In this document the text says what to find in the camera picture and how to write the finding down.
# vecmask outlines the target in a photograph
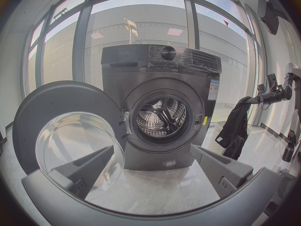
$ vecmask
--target metal bracket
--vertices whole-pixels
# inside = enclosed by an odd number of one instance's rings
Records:
[[[233,193],[237,189],[225,177],[221,178],[221,181],[219,182],[219,186],[226,193],[226,195]]]
[[[130,112],[126,111],[124,112],[124,121],[126,123],[126,133],[127,134],[131,134],[131,129],[130,129],[130,122],[129,122],[129,116],[130,116]]]

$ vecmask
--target laundry basket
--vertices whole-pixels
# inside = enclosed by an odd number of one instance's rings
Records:
[[[214,132],[212,134],[212,137],[211,137],[211,141],[209,143],[209,146],[208,146],[208,150],[214,152],[214,153],[217,153],[217,154],[220,154],[220,155],[223,155],[226,148],[223,148],[222,146],[220,146],[216,141],[215,141],[215,138],[218,136],[218,134],[221,132],[221,130],[223,129],[223,126],[225,125],[226,121],[218,121],[214,124],[215,128],[214,128]],[[247,129],[247,134],[249,135],[251,132],[251,130],[248,128]]]

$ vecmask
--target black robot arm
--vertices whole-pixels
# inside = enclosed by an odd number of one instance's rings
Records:
[[[300,136],[300,114],[301,114],[301,69],[289,63],[283,85],[278,85],[274,73],[267,77],[269,91],[265,92],[263,84],[258,85],[258,95],[246,101],[246,103],[258,105],[271,105],[276,102],[290,100],[292,98],[292,84],[295,81],[295,111],[292,116],[290,131],[288,132],[288,145],[282,156],[282,160],[290,162]]]

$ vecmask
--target sky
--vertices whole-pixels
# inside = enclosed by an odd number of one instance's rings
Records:
[[[78,4],[84,2],[85,0],[66,0],[63,2],[61,5],[59,5],[55,12],[54,15],[61,11],[64,8],[67,8],[68,10],[72,9],[73,7],[77,6]],[[230,14],[232,14],[234,17],[236,17],[238,20],[241,21],[241,17],[238,11],[238,8],[234,2],[231,0],[207,0],[222,9],[226,10]],[[103,11],[106,9],[110,8],[115,8],[115,7],[121,7],[121,6],[126,6],[126,5],[136,5],[136,4],[159,4],[159,5],[167,5],[167,6],[174,6],[178,8],[183,8],[185,9],[185,4],[183,0],[108,0],[104,1],[98,4],[95,4],[92,8],[92,12],[96,13],[99,11]],[[216,21],[219,21],[220,23],[225,25],[225,21],[229,23],[228,27],[237,32],[239,35],[241,35],[243,38],[246,38],[246,33],[244,32],[243,29],[241,29],[238,25],[227,19],[226,17],[220,15],[219,13],[212,11],[211,9],[208,9],[204,6],[201,5],[196,5],[196,10],[197,13],[201,13],[205,16],[208,16],[210,18],[213,18]],[[50,39],[53,35],[61,31],[63,28],[67,27],[68,25],[72,24],[73,22],[77,21],[79,16],[79,12],[72,15],[71,17],[67,18],[63,22],[61,22],[59,25],[57,25],[54,29],[52,29],[45,38],[45,42]]]

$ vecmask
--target black garment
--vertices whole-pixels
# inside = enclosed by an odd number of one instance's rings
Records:
[[[248,117],[247,111],[251,104],[245,103],[250,96],[246,96],[239,100],[234,109],[228,116],[222,131],[216,137],[215,141],[226,148],[223,156],[237,160],[240,156],[243,145],[248,137]]]

